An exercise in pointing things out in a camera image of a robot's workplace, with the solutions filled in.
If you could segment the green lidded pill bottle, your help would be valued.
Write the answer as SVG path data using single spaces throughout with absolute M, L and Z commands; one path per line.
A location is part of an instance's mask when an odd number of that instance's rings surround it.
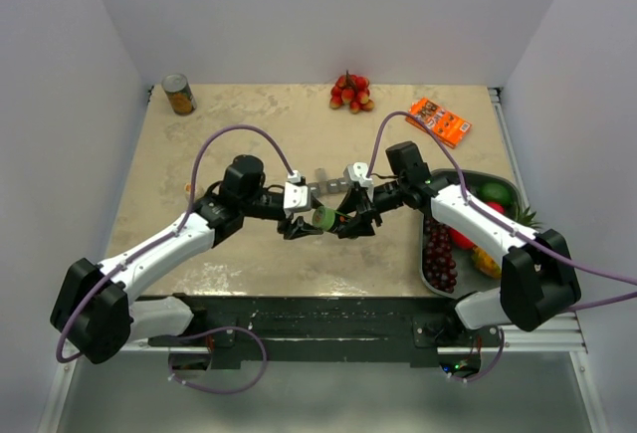
M 329 233 L 340 232 L 348 222 L 348 216 L 326 206 L 318 207 L 312 217 L 314 227 Z

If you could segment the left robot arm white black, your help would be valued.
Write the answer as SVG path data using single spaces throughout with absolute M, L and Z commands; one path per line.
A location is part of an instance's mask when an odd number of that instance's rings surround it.
M 263 162 L 240 155 L 222 180 L 193 197 L 187 211 L 168 227 L 128 251 L 93 263 L 86 258 L 68 270 L 50 322 L 61 335 L 56 350 L 64 363 L 70 342 L 93 364 L 112 358 L 130 341 L 174 336 L 184 345 L 206 333 L 205 314 L 182 295 L 144 301 L 141 295 L 187 260 L 237 233 L 245 219 L 274 221 L 287 239 L 313 235 L 303 213 L 318 207 L 297 172 L 279 191 L 265 187 Z

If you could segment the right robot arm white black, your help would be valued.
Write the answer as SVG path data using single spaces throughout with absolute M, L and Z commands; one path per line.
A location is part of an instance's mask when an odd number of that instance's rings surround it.
M 395 177 L 379 186 L 362 162 L 344 170 L 348 191 L 338 210 L 348 219 L 337 235 L 371 236 L 383 213 L 407 206 L 483 249 L 501 268 L 501 282 L 455 303 L 454 315 L 443 322 L 450 343 L 467 345 L 484 326 L 515 325 L 533 331 L 580 300 L 581 289 L 561 234 L 552 229 L 539 233 L 498 213 L 470 196 L 462 177 L 451 180 L 432 174 L 411 141 L 389 147 L 386 154 Z

